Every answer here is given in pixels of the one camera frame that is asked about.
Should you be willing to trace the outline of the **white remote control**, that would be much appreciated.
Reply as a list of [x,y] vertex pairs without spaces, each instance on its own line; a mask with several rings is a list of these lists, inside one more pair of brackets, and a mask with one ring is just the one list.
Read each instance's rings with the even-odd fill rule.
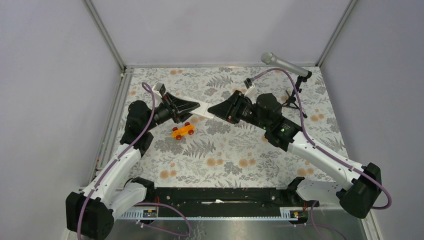
[[207,102],[199,101],[199,107],[192,110],[190,113],[193,115],[197,115],[199,117],[204,117],[206,119],[213,119],[215,117],[214,114],[208,112],[210,104]]

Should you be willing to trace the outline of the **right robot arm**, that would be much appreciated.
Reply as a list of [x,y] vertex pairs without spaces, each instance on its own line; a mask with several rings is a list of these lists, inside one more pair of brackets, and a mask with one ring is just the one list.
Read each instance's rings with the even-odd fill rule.
[[298,124],[282,115],[282,104],[271,93],[260,94],[255,103],[240,91],[211,106],[210,114],[237,124],[244,121],[265,131],[268,142],[297,155],[325,172],[341,187],[336,192],[341,207],[364,219],[382,192],[381,169],[374,163],[363,165],[315,142]]

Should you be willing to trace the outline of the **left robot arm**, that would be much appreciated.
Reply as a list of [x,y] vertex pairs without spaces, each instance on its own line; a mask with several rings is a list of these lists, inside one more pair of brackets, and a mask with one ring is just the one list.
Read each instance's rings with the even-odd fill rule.
[[128,106],[128,115],[120,145],[100,174],[80,193],[71,192],[65,200],[66,227],[80,236],[104,240],[115,221],[137,203],[152,204],[155,192],[141,183],[132,182],[116,192],[129,170],[149,149],[151,129],[168,120],[180,123],[201,105],[165,93],[159,104],[148,107],[142,100]]

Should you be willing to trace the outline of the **orange toy car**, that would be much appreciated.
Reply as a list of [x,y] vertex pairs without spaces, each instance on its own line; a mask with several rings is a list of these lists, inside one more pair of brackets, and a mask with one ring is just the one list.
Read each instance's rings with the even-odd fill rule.
[[181,128],[173,127],[171,137],[176,140],[181,140],[185,135],[194,134],[195,127],[190,122],[185,122]]

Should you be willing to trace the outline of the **black microphone tripod stand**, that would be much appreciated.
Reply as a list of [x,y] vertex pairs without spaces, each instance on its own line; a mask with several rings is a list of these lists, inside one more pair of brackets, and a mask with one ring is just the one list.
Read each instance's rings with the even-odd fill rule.
[[299,106],[296,104],[297,98],[296,98],[296,91],[297,93],[300,93],[302,91],[302,89],[300,88],[302,83],[305,83],[307,81],[306,77],[303,76],[298,76],[296,83],[295,83],[295,87],[293,88],[292,92],[289,93],[286,90],[286,94],[288,96],[287,100],[282,104],[283,107],[285,108],[290,108],[290,109],[295,109],[295,110],[299,110],[302,113],[302,116],[304,118],[307,118],[308,116],[302,111],[300,110]]

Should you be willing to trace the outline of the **floral patterned table mat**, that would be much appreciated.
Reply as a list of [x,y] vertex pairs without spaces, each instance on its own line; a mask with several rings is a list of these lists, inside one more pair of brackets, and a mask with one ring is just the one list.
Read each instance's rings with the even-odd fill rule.
[[[176,97],[190,97],[211,105],[229,98],[235,91],[246,92],[244,80],[254,78],[258,94],[272,93],[280,103],[293,88],[295,74],[269,71],[267,67],[180,67],[136,68],[125,106],[152,98],[142,83],[163,83]],[[269,144],[265,132],[246,122],[230,124],[219,118],[193,115],[189,122],[194,134],[177,140],[176,124],[169,120],[152,130],[153,141],[146,154],[124,176],[141,177],[157,187],[285,187],[296,177],[331,181],[331,177],[292,153]]]

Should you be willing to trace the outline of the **silver microphone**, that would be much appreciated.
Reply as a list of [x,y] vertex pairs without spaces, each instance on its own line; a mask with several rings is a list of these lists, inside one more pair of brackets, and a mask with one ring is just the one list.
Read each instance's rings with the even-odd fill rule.
[[297,66],[291,62],[288,62],[286,60],[283,60],[279,57],[277,57],[272,52],[265,52],[261,55],[261,61],[269,66],[274,66],[281,68],[283,70],[289,71],[291,73],[294,73],[298,76],[304,77],[304,78],[310,78],[312,76],[312,72],[309,70],[306,70],[305,68],[302,68],[300,66]]

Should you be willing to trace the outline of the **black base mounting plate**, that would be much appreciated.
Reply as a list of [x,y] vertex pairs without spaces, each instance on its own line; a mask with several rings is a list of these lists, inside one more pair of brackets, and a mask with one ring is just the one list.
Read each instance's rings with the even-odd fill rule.
[[293,188],[149,188],[145,203],[154,203],[162,218],[280,218],[281,210],[299,213],[315,204],[304,200]]

